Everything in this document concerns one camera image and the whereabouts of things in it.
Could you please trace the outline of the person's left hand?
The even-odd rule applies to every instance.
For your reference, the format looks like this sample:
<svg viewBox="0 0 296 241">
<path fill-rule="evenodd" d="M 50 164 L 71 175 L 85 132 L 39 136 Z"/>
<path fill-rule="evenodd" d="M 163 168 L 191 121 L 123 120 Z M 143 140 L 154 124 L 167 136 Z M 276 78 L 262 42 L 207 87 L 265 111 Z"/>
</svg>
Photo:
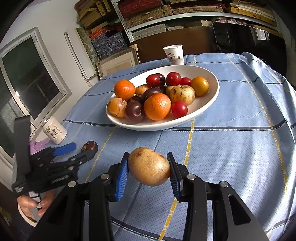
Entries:
<svg viewBox="0 0 296 241">
<path fill-rule="evenodd" d="M 47 191 L 45 197 L 41 200 L 40 205 L 41 209 L 38 211 L 38 216 L 42 217 L 46 210 L 49 208 L 56 196 L 55 190 Z M 26 219 L 31 221 L 36 221 L 34 215 L 31 212 L 31 209 L 37 208 L 37 203 L 34 199 L 29 196 L 22 195 L 17 198 L 18 209 L 21 210 L 22 216 L 25 216 Z"/>
</svg>

